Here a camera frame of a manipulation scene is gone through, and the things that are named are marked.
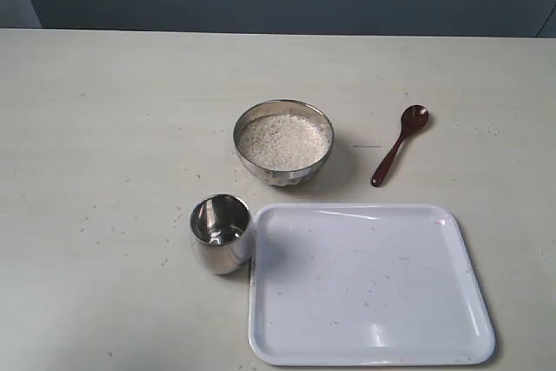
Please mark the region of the dark red wooden spoon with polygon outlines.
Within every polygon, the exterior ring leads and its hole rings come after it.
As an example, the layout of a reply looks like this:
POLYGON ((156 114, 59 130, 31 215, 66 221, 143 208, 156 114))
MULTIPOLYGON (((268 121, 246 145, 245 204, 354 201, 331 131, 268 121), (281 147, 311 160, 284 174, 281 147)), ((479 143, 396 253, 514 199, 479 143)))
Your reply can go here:
POLYGON ((414 104, 406 108, 400 117, 400 134, 387 152, 381 163, 370 178, 373 187, 380 187, 387 178, 388 172, 394 164, 394 160, 400 150, 401 145, 411 136, 423 130, 429 120, 429 110, 420 104, 414 104))

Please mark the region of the steel bowl of rice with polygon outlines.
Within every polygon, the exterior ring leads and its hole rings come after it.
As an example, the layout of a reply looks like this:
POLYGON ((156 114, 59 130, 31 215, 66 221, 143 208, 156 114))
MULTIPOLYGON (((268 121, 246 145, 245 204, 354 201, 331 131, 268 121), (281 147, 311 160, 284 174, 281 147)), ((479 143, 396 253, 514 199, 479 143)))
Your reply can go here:
POLYGON ((243 167, 275 187, 316 175, 334 147, 334 128, 315 106, 292 99, 257 103, 235 123, 233 142, 243 167))

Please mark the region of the steel cup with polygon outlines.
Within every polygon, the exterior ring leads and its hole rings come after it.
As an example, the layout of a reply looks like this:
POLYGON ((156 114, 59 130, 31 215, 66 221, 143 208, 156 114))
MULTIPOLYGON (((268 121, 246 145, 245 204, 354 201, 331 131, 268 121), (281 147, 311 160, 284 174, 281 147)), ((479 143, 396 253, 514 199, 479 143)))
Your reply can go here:
POLYGON ((197 260, 215 275, 234 273, 255 252, 253 216, 234 195, 211 195, 197 203, 189 226, 197 260))

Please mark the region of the white plastic tray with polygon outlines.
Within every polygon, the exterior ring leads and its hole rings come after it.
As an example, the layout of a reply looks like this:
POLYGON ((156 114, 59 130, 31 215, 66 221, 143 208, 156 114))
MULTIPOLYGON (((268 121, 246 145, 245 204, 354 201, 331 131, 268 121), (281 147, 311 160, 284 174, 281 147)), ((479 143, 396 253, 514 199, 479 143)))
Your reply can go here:
POLYGON ((458 366, 495 333, 453 215, 282 203, 255 217, 248 340, 276 366, 458 366))

